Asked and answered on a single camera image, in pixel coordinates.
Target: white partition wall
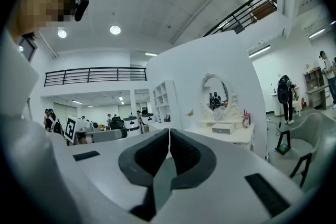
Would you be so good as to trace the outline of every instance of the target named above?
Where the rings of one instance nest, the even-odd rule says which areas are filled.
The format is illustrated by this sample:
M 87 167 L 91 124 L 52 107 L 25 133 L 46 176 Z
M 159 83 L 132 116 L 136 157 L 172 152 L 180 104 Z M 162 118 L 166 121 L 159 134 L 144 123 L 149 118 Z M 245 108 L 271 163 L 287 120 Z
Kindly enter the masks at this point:
M 266 110 L 260 83 L 253 64 L 233 31 L 187 42 L 153 57 L 147 65 L 153 107 L 153 89 L 164 80 L 173 80 L 182 129 L 189 127 L 186 114 L 194 110 L 200 118 L 201 81 L 207 73 L 227 80 L 238 95 L 238 105 L 247 108 L 255 123 L 255 148 L 264 158 L 266 150 Z

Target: ceiling light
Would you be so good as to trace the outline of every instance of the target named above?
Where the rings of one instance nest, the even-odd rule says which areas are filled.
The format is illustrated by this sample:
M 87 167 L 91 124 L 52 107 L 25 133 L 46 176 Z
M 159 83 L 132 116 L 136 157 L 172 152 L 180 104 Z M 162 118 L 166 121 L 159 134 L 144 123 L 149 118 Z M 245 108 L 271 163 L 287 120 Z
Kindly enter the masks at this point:
M 121 32 L 120 27 L 118 25 L 113 25 L 110 28 L 110 32 L 114 35 L 117 35 Z
M 225 22 L 222 22 L 219 26 L 218 26 L 218 29 L 220 29 L 220 28 L 222 28 L 223 26 L 225 26 L 225 25 L 229 25 L 230 23 L 228 23 L 227 21 L 225 21 Z
M 308 38 L 312 38 L 312 37 L 314 37 L 314 36 L 316 36 L 316 35 L 318 35 L 318 34 L 324 32 L 324 30 L 325 30 L 325 29 L 322 29 L 322 30 L 316 32 L 315 34 L 310 35 Z
M 57 34 L 61 38 L 65 38 L 67 36 L 67 32 L 65 32 L 64 30 L 58 30 Z
M 270 47 L 271 47 L 271 45 L 268 45 L 268 46 L 265 47 L 265 48 L 262 48 L 262 49 L 260 49 L 260 50 L 257 50 L 256 52 L 253 52 L 253 53 L 250 54 L 249 56 L 250 56 L 250 58 L 251 58 L 251 57 L 253 57 L 253 56 L 257 55 L 257 54 L 262 53 L 262 52 L 265 51 L 265 50 L 268 50 Z

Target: black rubber pad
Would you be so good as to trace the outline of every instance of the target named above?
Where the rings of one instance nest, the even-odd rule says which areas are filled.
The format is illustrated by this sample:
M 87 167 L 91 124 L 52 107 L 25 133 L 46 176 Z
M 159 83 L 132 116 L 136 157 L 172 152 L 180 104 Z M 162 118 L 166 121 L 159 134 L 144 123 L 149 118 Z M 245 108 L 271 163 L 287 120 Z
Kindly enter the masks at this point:
M 260 174 L 245 176 L 245 179 L 272 217 L 289 207 L 289 204 Z
M 89 152 L 74 155 L 74 159 L 77 162 L 77 161 L 92 158 L 92 157 L 95 157 L 95 156 L 98 156 L 98 155 L 100 155 L 100 154 L 97 151 L 89 151 Z

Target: gray seat cushion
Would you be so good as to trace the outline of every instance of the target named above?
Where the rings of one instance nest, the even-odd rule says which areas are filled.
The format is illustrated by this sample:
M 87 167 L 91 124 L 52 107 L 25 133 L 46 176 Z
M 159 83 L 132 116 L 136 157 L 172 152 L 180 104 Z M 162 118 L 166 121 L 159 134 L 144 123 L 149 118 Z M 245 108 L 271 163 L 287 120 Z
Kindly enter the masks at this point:
M 300 156 L 302 156 L 296 149 L 291 148 L 285 155 L 280 154 L 276 150 L 268 153 L 268 161 L 278 170 L 282 171 L 285 175 L 290 176 L 294 171 Z M 296 175 L 302 173 L 305 169 L 306 161 L 300 165 Z

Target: gray chair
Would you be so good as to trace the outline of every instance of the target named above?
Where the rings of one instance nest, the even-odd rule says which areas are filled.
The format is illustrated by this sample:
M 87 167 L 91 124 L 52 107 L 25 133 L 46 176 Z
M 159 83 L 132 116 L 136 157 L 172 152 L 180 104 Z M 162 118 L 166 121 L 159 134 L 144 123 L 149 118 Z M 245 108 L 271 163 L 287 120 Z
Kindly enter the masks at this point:
M 281 145 L 282 137 L 287 135 L 287 143 L 290 150 L 282 155 L 277 150 L 268 153 L 268 161 L 275 168 L 288 175 L 290 178 L 301 174 L 302 180 L 300 187 L 306 180 L 310 162 L 316 156 L 322 136 L 322 115 L 319 113 L 311 113 L 298 126 L 293 129 L 284 131 L 280 134 L 277 148 Z M 307 154 L 300 154 L 299 151 L 291 147 L 291 141 L 303 140 L 312 146 L 312 151 Z

